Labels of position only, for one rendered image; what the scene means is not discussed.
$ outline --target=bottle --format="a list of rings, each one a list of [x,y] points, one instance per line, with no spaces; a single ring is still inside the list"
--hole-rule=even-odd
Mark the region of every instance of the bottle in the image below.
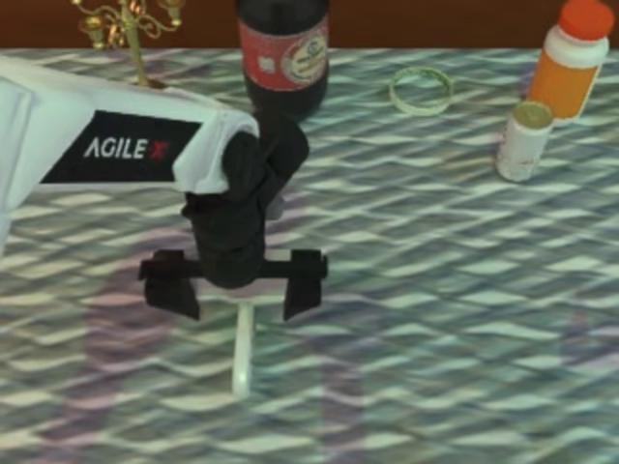
[[[600,0],[569,0],[545,38],[528,100],[547,104],[555,126],[577,119],[609,51],[614,14]]]
[[[322,103],[329,78],[329,0],[237,0],[248,95],[296,122]]]

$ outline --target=orange bottle cap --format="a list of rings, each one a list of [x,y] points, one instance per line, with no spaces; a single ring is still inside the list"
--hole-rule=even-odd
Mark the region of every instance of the orange bottle cap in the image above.
[[[610,34],[614,23],[614,12],[600,0],[569,0],[559,16],[559,27],[582,41],[603,39]]]

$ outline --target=brown background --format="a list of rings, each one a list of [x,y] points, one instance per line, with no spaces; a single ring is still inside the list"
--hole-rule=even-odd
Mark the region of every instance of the brown background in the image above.
[[[83,0],[86,6],[102,0]],[[619,0],[605,0],[615,12]],[[159,14],[155,0],[151,11]],[[112,5],[112,0],[105,2]],[[0,47],[89,47],[70,0],[3,0]],[[333,0],[334,47],[539,47],[563,0]],[[165,12],[160,18],[166,18]],[[236,47],[234,0],[188,0],[159,47]],[[619,27],[611,37],[619,46]]]

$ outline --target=gold candle holder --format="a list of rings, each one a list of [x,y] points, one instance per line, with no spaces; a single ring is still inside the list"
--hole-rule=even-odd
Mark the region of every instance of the gold candle holder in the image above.
[[[139,32],[151,39],[158,39],[163,32],[175,32],[182,25],[181,10],[186,0],[157,0],[167,10],[171,26],[166,26],[147,13],[146,0],[116,0],[118,8],[103,5],[94,10],[82,6],[82,0],[71,3],[86,15],[78,23],[79,30],[88,35],[96,49],[129,46],[132,61],[137,72],[137,85],[164,88],[160,82],[150,80],[146,75]]]

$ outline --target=orange bottle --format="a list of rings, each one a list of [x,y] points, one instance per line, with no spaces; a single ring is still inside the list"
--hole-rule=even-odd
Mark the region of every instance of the orange bottle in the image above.
[[[557,126],[582,113],[610,49],[614,21],[600,0],[569,0],[546,35],[527,100],[547,104]]]

